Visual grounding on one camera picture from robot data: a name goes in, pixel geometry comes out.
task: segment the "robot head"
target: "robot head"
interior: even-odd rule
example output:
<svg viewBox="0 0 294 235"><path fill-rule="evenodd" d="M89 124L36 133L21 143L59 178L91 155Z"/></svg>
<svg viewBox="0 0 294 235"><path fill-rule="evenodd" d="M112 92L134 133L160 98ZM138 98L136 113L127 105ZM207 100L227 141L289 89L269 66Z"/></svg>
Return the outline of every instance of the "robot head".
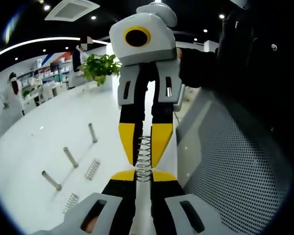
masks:
<svg viewBox="0 0 294 235"><path fill-rule="evenodd" d="M114 24L109 32L113 51L124 65L176 58L175 38L168 28L177 24L166 4L140 6L137 14Z"/></svg>

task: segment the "coil spring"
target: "coil spring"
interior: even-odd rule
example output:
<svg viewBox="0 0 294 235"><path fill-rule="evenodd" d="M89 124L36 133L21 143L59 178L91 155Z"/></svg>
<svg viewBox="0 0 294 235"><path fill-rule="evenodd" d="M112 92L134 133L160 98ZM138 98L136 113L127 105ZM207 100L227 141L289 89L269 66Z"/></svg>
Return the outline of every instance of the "coil spring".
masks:
<svg viewBox="0 0 294 235"><path fill-rule="evenodd" d="M70 198L68 199L68 202L67 202L64 210L63 210L63 214L67 213L70 209L75 207L77 205L78 201L79 201L79 196L72 193L70 195Z"/></svg>
<svg viewBox="0 0 294 235"><path fill-rule="evenodd" d="M136 163L136 178L140 182L147 182L151 176L151 146L150 136L140 136L141 143L138 149Z"/></svg>
<svg viewBox="0 0 294 235"><path fill-rule="evenodd" d="M100 160L95 158L93 159L92 163L90 164L86 174L85 174L85 178L88 180L92 180L95 176L95 173L98 170L98 167L100 166Z"/></svg>

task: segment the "yellow ring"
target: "yellow ring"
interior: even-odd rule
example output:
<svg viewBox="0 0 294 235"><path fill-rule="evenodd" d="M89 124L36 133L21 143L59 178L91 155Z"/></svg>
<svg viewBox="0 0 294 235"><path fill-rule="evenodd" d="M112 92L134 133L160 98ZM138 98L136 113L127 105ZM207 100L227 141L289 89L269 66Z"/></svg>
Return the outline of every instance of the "yellow ring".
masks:
<svg viewBox="0 0 294 235"><path fill-rule="evenodd" d="M144 45L142 45L141 47L146 46L146 45L150 42L150 40L151 40L151 35L150 35L149 31L148 31L146 28L141 27L141 26L132 26L132 27L130 27L130 28L127 28L127 29L125 30L125 32L124 32L123 38L124 38L124 41L125 41L126 43L127 43L127 41L126 41L126 35L127 35L127 33L130 32L130 31L133 31L133 30L139 30L139 31L142 31L142 32L144 32L144 33L147 35L147 42L146 42Z"/></svg>

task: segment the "curved light strip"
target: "curved light strip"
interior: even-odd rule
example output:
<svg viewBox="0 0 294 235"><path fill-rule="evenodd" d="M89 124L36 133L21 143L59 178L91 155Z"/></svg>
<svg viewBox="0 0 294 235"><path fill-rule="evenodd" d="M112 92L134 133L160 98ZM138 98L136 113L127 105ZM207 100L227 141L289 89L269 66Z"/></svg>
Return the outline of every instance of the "curved light strip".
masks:
<svg viewBox="0 0 294 235"><path fill-rule="evenodd" d="M80 38L73 38L73 37L55 37L55 38L41 38L41 39L34 39L34 40L30 40L27 42L23 42L23 43L19 43L13 46L10 46L2 51L0 51L0 55L2 55L3 53L12 50L14 48L20 47L20 46L24 46L26 44L30 44L30 43L37 43L37 42L44 42L44 41L53 41L53 40L74 40L74 41L79 41ZM99 44L104 44L104 45L108 45L109 43L107 42L103 42L103 41L98 41L98 40L93 40L94 43L99 43Z"/></svg>

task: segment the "metal rod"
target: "metal rod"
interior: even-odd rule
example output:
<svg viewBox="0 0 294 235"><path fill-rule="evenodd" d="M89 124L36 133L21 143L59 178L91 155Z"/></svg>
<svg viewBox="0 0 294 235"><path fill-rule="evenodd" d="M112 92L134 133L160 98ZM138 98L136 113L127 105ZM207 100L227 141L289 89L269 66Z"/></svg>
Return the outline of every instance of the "metal rod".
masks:
<svg viewBox="0 0 294 235"><path fill-rule="evenodd" d="M78 163L75 161L75 159L73 158L72 154L70 153L69 149L67 147L63 148L63 151L65 152L65 154L68 156L68 159L70 160L70 162L72 163L74 168L78 167Z"/></svg>
<svg viewBox="0 0 294 235"><path fill-rule="evenodd" d="M58 184L57 182L55 182L54 179L51 178L51 176L49 176L49 175L47 174L47 172L43 171L41 174L44 176L44 178L45 178L49 183L52 184L52 186L54 186L54 187L57 189L57 191L61 191L61 190L62 190L62 186L61 186L60 184Z"/></svg>
<svg viewBox="0 0 294 235"><path fill-rule="evenodd" d="M97 140L97 138L95 136L93 125L91 123L89 123L88 127L89 127L89 130L90 130L90 134L92 135L92 138L93 138L93 143L97 143L98 140Z"/></svg>

